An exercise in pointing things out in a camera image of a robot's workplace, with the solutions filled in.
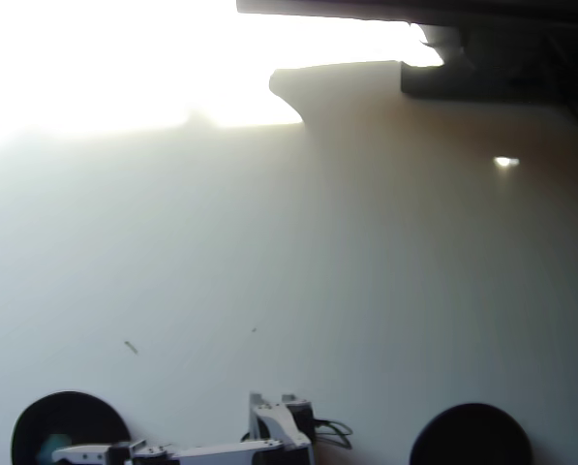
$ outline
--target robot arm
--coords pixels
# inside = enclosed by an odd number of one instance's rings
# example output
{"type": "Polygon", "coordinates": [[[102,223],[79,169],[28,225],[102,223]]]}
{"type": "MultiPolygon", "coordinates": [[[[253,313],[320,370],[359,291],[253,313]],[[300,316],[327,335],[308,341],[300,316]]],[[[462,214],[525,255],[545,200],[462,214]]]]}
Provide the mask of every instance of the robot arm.
{"type": "Polygon", "coordinates": [[[309,402],[285,396],[282,403],[271,404],[252,394],[250,419],[251,440],[244,443],[179,451],[145,441],[74,446],[56,450],[52,459],[72,465],[252,465],[255,459],[265,465],[315,465],[311,438],[301,430],[310,429],[309,402]]]}

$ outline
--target sunlight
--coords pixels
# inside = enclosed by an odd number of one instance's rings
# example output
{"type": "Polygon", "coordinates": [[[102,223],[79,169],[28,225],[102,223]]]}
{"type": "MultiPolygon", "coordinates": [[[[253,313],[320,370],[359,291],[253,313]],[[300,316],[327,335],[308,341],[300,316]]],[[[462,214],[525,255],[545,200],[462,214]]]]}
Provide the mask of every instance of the sunlight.
{"type": "Polygon", "coordinates": [[[0,140],[183,124],[286,124],[276,69],[402,60],[437,66],[404,22],[241,15],[234,0],[0,0],[0,140]]]}

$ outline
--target white wall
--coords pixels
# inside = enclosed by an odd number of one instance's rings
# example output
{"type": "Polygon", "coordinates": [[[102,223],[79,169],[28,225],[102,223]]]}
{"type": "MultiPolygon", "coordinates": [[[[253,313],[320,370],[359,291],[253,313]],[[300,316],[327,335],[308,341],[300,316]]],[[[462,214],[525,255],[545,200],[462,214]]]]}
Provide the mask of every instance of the white wall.
{"type": "Polygon", "coordinates": [[[351,425],[329,463],[407,464],[434,415],[484,401],[538,463],[578,465],[578,128],[412,102],[397,75],[278,72],[305,125],[2,149],[0,464],[56,390],[196,446],[237,440],[255,389],[351,425]]]}

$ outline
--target small debris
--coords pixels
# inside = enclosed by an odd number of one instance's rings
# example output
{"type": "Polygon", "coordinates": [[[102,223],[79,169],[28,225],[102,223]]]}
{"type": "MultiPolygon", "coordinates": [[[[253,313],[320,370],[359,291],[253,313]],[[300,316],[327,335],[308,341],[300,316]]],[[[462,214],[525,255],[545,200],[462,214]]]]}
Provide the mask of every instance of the small debris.
{"type": "Polygon", "coordinates": [[[125,345],[129,347],[134,354],[137,355],[137,349],[134,347],[134,344],[132,344],[130,341],[125,341],[125,345]]]}

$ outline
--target wire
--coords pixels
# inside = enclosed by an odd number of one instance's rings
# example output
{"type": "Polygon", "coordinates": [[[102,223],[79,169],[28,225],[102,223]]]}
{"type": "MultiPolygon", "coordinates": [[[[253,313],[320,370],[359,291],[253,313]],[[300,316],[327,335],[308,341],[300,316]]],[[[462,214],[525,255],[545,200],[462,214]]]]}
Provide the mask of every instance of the wire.
{"type": "Polygon", "coordinates": [[[353,446],[347,437],[353,434],[353,430],[346,426],[344,423],[330,419],[315,419],[315,428],[329,428],[331,431],[333,431],[333,433],[317,431],[317,441],[347,450],[353,449],[353,446]],[[334,440],[329,436],[335,436],[339,439],[334,440]]]}

